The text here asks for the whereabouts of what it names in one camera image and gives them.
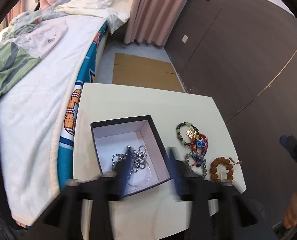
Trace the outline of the gold butterfly brooch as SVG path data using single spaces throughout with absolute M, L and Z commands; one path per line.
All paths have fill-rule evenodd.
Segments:
M 195 136 L 196 132 L 192 127 L 189 127 L 188 130 L 185 132 L 185 134 L 191 138 Z

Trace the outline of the black square jewelry box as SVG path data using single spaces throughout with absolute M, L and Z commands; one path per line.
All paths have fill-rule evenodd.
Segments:
M 128 197 L 171 179 L 168 155 L 150 115 L 92 122 L 95 153 L 101 173 L 117 172 L 119 193 Z

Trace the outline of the brown cardboard floor sheet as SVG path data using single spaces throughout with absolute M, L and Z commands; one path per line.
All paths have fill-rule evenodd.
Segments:
M 116 53 L 113 84 L 184 92 L 172 64 Z

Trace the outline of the bed with white blanket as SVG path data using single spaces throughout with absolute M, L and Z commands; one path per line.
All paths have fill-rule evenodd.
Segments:
M 71 0 L 41 11 L 42 22 L 65 20 L 64 37 L 0 97 L 0 161 L 4 182 L 0 217 L 15 229 L 28 228 L 72 178 L 72 154 L 81 92 L 94 82 L 107 20 L 55 12 Z M 0 45 L 12 42 L 2 40 Z

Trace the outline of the white printed t-shirt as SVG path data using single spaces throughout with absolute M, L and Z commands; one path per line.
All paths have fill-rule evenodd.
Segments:
M 28 34 L 20 35 L 12 39 L 12 42 L 23 48 L 29 56 L 43 59 L 64 37 L 67 30 L 66 21 L 60 20 L 42 25 Z

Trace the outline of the green grey patterned garment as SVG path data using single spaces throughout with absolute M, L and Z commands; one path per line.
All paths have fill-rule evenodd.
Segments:
M 14 42 L 0 45 L 0 97 L 26 76 L 39 62 Z

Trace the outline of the white duvet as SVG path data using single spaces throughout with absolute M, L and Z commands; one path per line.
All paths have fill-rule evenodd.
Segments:
M 104 18 L 114 33 L 129 20 L 132 3 L 133 0 L 71 0 L 56 6 L 55 12 Z

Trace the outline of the pink curtain near bed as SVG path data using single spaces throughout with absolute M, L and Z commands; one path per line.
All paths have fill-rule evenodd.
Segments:
M 124 43 L 164 46 L 188 0 L 133 0 Z

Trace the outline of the light blue crumpled garment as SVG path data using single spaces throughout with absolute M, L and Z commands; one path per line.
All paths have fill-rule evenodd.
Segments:
M 43 15 L 40 10 L 26 11 L 16 16 L 9 24 L 2 40 L 9 40 L 20 35 L 29 33 L 42 22 Z

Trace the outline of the white wall socket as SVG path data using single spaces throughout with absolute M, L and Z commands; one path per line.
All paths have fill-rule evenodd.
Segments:
M 186 43 L 186 42 L 187 42 L 187 40 L 188 40 L 188 37 L 187 37 L 187 35 L 184 35 L 184 36 L 183 36 L 183 38 L 182 38 L 182 42 L 183 42 L 183 43 Z

